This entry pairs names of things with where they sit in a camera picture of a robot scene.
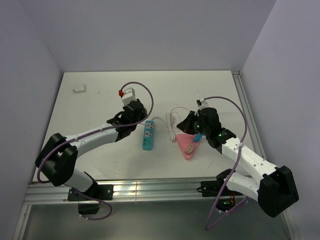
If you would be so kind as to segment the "pink triangular power strip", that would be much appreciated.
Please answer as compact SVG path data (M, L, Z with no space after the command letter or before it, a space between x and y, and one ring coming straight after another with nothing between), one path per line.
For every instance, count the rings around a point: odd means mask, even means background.
M178 144L178 147L184 157L185 160L189 161L193 158L194 154L196 153L196 150L198 148L198 146L200 145L200 142L193 142L193 138L194 138L194 135L191 135L191 134L178 134L176 136L176 142ZM194 143L195 144L195 148L192 152L192 154L190 155L187 155L185 154L185 150L186 148L188 147L188 145Z

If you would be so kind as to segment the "small blue adapter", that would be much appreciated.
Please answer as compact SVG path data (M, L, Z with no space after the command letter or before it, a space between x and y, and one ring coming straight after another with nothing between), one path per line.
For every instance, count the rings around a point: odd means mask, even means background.
M203 137L202 134L200 134L200 133L196 134L196 135L194 136L194 138L193 138L193 142L194 142L194 143L200 142L201 139L202 139L202 137Z

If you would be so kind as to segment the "white wall charger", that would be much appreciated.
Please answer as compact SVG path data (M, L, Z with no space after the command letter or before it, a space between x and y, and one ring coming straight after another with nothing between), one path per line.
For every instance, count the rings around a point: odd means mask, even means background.
M87 86L86 84L76 84L72 88L72 92L75 94L82 94L87 91Z

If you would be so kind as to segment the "teal power strip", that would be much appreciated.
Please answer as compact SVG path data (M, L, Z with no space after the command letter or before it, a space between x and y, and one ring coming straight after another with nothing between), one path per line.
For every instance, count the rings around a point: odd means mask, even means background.
M144 132L142 139L142 149L144 151L151 151L154 146L156 125L153 120L147 120L144 124Z

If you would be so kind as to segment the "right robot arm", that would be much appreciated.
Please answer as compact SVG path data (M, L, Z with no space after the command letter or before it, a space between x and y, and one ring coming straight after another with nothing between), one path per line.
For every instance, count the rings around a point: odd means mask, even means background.
M260 157L229 129L222 127L215 108L206 107L190 111L185 120L177 124L185 134L203 135L208 144L220 154L232 159L249 176L226 169L213 181L203 181L203 197L240 193L258 202L270 217L276 217L299 201L292 171L287 166L278 167Z

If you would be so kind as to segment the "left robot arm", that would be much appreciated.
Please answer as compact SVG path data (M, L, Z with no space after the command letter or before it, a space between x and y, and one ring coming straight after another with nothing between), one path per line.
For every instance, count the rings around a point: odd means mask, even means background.
M95 198L97 183L88 173L76 169L77 159L100 146L128 137L146 117L144 105L135 99L100 127L71 136L53 134L35 160L38 173L43 173L55 187L66 185L77 189L86 200Z

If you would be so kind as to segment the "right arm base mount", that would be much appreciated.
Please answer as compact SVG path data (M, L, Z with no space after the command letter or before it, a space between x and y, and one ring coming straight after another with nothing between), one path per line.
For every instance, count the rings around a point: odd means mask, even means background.
M209 180L201 181L200 187L196 190L201 193L202 197L217 197L223 182L221 180ZM228 212L230 209L236 206L236 197L242 196L243 194L237 191L229 190L225 187L221 193L221 197L226 197L226 199L220 198L217 202L216 208L221 212Z

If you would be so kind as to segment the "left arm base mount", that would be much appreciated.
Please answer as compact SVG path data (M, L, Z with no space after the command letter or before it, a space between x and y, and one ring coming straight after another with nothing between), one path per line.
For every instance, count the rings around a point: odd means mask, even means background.
M67 201L78 202L78 213L80 217L98 221L111 216L113 207L109 203L113 199L114 186L112 184L96 184L86 192L80 192L75 188L69 190ZM102 207L108 207L109 212L105 216L93 217Z

